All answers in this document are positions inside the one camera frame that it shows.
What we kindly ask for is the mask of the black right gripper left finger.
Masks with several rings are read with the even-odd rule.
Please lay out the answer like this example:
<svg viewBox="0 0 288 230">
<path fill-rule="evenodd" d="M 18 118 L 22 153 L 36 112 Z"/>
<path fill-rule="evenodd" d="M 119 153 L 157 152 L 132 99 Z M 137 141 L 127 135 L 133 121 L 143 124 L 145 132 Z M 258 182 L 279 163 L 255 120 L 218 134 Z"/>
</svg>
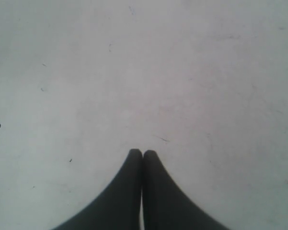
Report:
<svg viewBox="0 0 288 230">
<path fill-rule="evenodd" d="M 139 230 L 143 155 L 131 149 L 110 184 L 57 230 Z"/>
</svg>

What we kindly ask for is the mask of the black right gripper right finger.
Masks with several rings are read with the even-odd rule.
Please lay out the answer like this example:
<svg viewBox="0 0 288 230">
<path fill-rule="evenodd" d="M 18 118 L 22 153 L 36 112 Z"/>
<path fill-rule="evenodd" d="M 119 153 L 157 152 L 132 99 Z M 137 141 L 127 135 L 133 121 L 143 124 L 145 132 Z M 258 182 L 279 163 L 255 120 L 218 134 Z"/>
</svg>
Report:
<svg viewBox="0 0 288 230">
<path fill-rule="evenodd" d="M 174 182 L 157 153 L 143 156 L 143 218 L 146 230 L 226 230 Z"/>
</svg>

